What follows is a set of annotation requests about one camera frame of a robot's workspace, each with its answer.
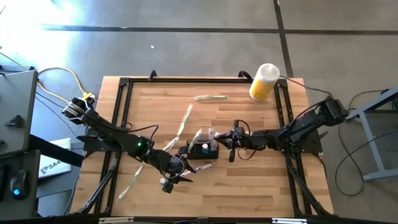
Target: gray desk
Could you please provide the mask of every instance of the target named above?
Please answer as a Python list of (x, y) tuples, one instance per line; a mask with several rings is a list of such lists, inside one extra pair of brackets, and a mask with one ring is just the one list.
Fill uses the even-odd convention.
[[(0, 202), (0, 220), (15, 220), (35, 217), (37, 178), (39, 176), (40, 151), (34, 150), (0, 158), (0, 164), (8, 166), (6, 187)], [(11, 195), (9, 180), (19, 169), (28, 170), (30, 191), (23, 200)]]

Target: yellow bottle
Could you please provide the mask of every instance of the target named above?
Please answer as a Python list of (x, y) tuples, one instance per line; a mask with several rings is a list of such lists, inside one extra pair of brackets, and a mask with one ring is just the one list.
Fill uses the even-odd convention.
[(278, 81), (279, 75), (279, 68), (275, 65), (271, 63), (261, 65), (250, 86), (249, 94), (251, 98), (257, 101), (265, 100)]

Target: gray metal stand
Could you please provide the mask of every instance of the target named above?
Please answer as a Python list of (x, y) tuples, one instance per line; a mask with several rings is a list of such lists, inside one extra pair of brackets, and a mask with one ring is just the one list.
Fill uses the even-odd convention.
[(383, 163), (382, 158), (385, 155), (383, 155), (383, 153), (380, 152), (379, 149), (377, 148), (376, 141), (372, 141), (377, 136), (375, 135), (375, 131), (374, 129), (372, 129), (371, 127), (372, 125), (370, 125), (369, 122), (370, 114), (376, 114), (376, 113), (382, 114), (381, 116), (386, 116), (387, 114), (397, 115), (396, 110), (375, 110), (376, 108), (379, 108), (380, 106), (394, 100), (397, 97), (398, 97), (398, 87), (392, 88), (386, 91), (385, 93), (381, 94), (376, 100), (372, 101), (370, 104), (351, 112), (347, 117), (347, 119), (354, 119), (354, 118), (361, 119), (363, 128), (366, 133), (366, 137), (368, 141), (370, 141), (369, 145), (371, 147), (374, 160), (377, 164), (377, 168), (379, 169), (378, 172), (373, 172), (368, 175), (364, 175), (363, 176), (364, 180), (374, 180), (374, 179), (382, 179), (386, 177), (398, 176), (398, 169), (388, 169), (386, 167), (389, 167), (389, 165), (387, 165), (386, 162)]

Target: wooden table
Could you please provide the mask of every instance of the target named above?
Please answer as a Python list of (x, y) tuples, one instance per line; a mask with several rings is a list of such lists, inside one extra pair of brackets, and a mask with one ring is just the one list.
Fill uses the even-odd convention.
[[(104, 77), (99, 94), (97, 112), (111, 121), (120, 77)], [(293, 113), (297, 116), (308, 106), (305, 89), (288, 82)], [(172, 140), (189, 106), (192, 113), (179, 142), (170, 153), (185, 144), (187, 139), (203, 128), (214, 128), (223, 133), (233, 127), (234, 119), (247, 121), (253, 131), (279, 128), (275, 96), (271, 93), (264, 102), (249, 97), (247, 83), (135, 83), (132, 89), (128, 121), (133, 128), (159, 124), (154, 141), (155, 148), (162, 149)], [(228, 100), (196, 103), (197, 95), (228, 95)], [(118, 114), (120, 122), (123, 103)], [(149, 136), (148, 129), (139, 134)], [(247, 157), (252, 151), (241, 155)], [(249, 161), (236, 156), (228, 162), (229, 151), (221, 146), (216, 165), (197, 174), (187, 176), (194, 183), (181, 182), (171, 194), (164, 193), (159, 171), (145, 165), (137, 182), (122, 199), (120, 192), (128, 185), (141, 165), (123, 154), (119, 167), (112, 216), (150, 217), (293, 217), (292, 200), (284, 156), (273, 150), (259, 151)], [(71, 212), (77, 211), (94, 192), (100, 179), (104, 152), (95, 152), (86, 158), (81, 167)], [(321, 162), (311, 154), (303, 154), (302, 160), (309, 189), (329, 212), (333, 212)], [(190, 161), (192, 167), (211, 161)], [(302, 194), (298, 200), (303, 210)], [(108, 197), (104, 191), (103, 206)]]

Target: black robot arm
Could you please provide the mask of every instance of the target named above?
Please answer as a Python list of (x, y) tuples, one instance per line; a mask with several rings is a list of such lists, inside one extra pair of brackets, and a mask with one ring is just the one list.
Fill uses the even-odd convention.
[[(77, 138), (85, 143), (85, 150), (108, 151), (108, 152), (127, 152), (127, 154), (139, 162), (145, 162), (155, 167), (167, 179), (163, 191), (171, 193), (173, 184), (179, 181), (191, 181), (180, 177), (185, 169), (194, 172), (195, 170), (188, 164), (187, 159), (182, 153), (170, 155), (168, 152), (159, 149), (153, 149), (154, 141), (144, 136), (137, 136), (132, 132), (140, 131), (146, 128), (157, 127), (157, 125), (136, 130), (124, 130), (116, 127), (112, 123), (102, 118), (92, 107), (92, 99), (73, 98), (71, 102), (63, 109), (62, 113), (75, 124), (85, 124), (89, 126), (94, 134), (78, 136)], [(114, 172), (114, 163), (95, 193), (86, 202), (81, 209), (81, 213), (86, 213), (92, 207), (97, 196), (103, 191), (107, 182)]]
[(241, 120), (235, 120), (234, 128), (225, 134), (217, 133), (215, 140), (230, 150), (230, 162), (234, 161), (235, 148), (261, 151), (268, 147), (282, 152), (302, 152), (301, 147), (304, 144), (308, 145), (308, 142), (316, 144), (325, 135), (325, 133), (321, 136), (317, 134), (320, 126), (340, 124), (348, 115), (348, 111), (344, 109), (340, 100), (330, 97), (311, 108), (315, 109), (306, 110), (303, 116), (282, 128), (254, 131), (249, 134), (245, 133), (243, 127), (239, 127)]

